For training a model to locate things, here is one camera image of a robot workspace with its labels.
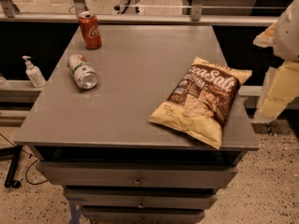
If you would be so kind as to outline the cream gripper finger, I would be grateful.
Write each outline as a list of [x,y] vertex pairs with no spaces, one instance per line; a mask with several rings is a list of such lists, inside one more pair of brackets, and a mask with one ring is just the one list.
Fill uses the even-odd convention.
[[276,24],[273,23],[254,38],[253,44],[261,48],[272,47],[274,45],[275,30]]
[[262,94],[254,113],[257,123],[270,123],[299,95],[299,62],[285,61],[279,68],[269,67]]

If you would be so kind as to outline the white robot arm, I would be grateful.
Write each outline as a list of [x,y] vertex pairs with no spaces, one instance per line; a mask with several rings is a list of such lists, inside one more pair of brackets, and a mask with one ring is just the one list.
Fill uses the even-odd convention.
[[299,0],[293,0],[253,44],[272,47],[274,55],[283,60],[279,68],[268,68],[254,113],[256,123],[270,123],[299,95]]

